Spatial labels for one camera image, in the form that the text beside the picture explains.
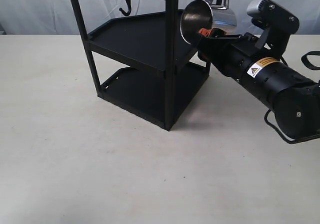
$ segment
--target yellow warning sticker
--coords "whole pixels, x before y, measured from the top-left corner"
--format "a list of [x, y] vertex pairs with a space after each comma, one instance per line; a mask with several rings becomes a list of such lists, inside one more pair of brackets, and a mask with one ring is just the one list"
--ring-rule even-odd
[[249, 69], [247, 74], [250, 75], [252, 78], [255, 78], [257, 76], [257, 74], [266, 66], [268, 66], [269, 64], [275, 63], [275, 62], [279, 62], [279, 60], [275, 59], [275, 58], [271, 58], [271, 57], [267, 57], [267, 58], [262, 58], [259, 61], [257, 61], [256, 63], [254, 63]]

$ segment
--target shelf tier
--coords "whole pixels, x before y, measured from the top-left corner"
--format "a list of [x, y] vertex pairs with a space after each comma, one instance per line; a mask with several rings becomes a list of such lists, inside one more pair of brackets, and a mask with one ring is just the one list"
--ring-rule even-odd
[[[207, 80], [206, 68], [189, 62], [176, 76], [174, 122]], [[122, 68], [102, 84], [99, 96], [165, 128], [165, 80], [134, 68]]]
[[[182, 10], [179, 10], [179, 21], [181, 14]], [[165, 23], [165, 12], [111, 19], [88, 34], [91, 50], [163, 78], [166, 70]], [[176, 71], [180, 72], [196, 52], [183, 40], [177, 27]]]

